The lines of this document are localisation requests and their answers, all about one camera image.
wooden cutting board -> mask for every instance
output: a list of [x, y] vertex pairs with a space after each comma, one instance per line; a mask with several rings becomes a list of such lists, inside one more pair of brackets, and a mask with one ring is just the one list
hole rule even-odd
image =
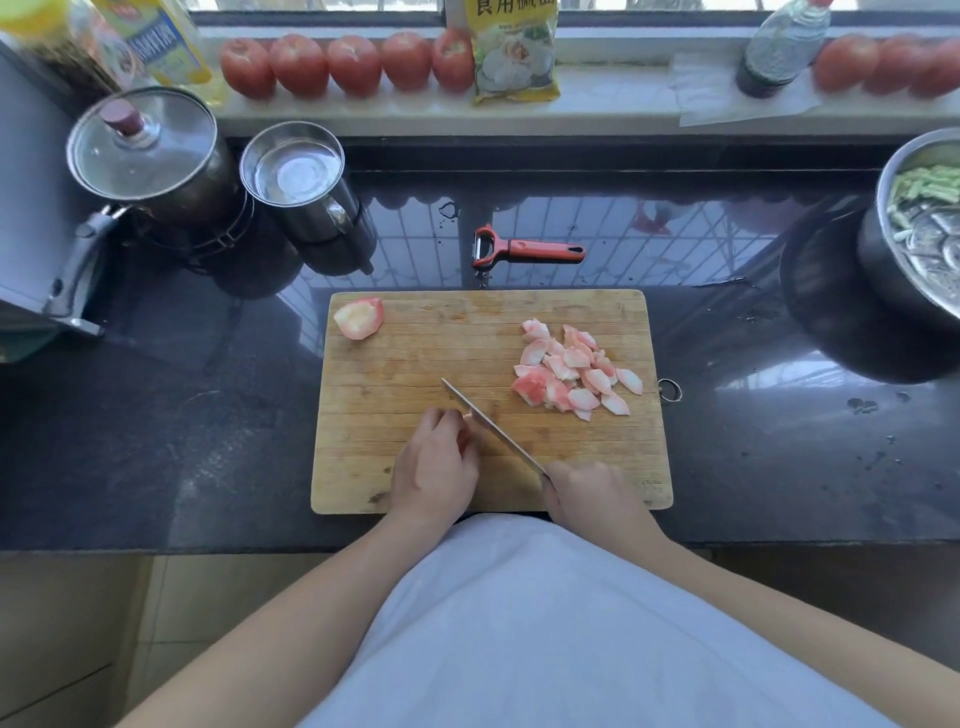
[[[333, 314], [358, 298], [383, 300], [374, 336], [351, 341]], [[525, 346], [520, 323], [537, 318], [588, 331], [614, 365], [636, 372], [642, 396], [622, 385], [630, 417], [605, 408], [590, 422], [528, 406], [510, 389]], [[463, 409], [445, 376], [541, 463], [601, 460], [621, 467], [652, 508], [673, 503], [650, 323], [634, 290], [338, 293], [330, 301], [313, 461], [311, 505], [322, 514], [384, 513], [394, 458], [430, 406]], [[537, 475], [488, 435], [475, 511], [542, 511]]]

lid knob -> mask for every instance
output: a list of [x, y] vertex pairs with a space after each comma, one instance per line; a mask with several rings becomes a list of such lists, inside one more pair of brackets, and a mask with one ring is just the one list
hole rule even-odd
[[112, 99], [100, 109], [104, 123], [123, 136], [134, 136], [143, 131], [143, 115], [127, 99]]

white shirt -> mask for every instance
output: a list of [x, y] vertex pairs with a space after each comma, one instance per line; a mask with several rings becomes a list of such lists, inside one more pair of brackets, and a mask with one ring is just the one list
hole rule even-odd
[[320, 726], [893, 726], [697, 596], [553, 523], [476, 516], [381, 607]]

window frame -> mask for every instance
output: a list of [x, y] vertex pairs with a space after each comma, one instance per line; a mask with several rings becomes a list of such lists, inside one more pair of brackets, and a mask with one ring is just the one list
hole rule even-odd
[[[458, 0], [447, 0], [459, 4]], [[562, 28], [756, 28], [769, 11], [561, 11]], [[430, 11], [191, 11], [200, 27], [440, 28], [446, 7]], [[936, 28], [960, 25], [960, 11], [836, 11], [834, 28]]]

green vegetables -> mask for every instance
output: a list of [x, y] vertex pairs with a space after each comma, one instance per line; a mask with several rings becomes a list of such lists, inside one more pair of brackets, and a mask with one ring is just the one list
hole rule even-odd
[[887, 203], [887, 216], [898, 230], [895, 242], [908, 240], [913, 234], [913, 223], [908, 210], [924, 203], [935, 206], [960, 204], [960, 167], [936, 164], [932, 167], [916, 167], [900, 172], [894, 177], [893, 191]]

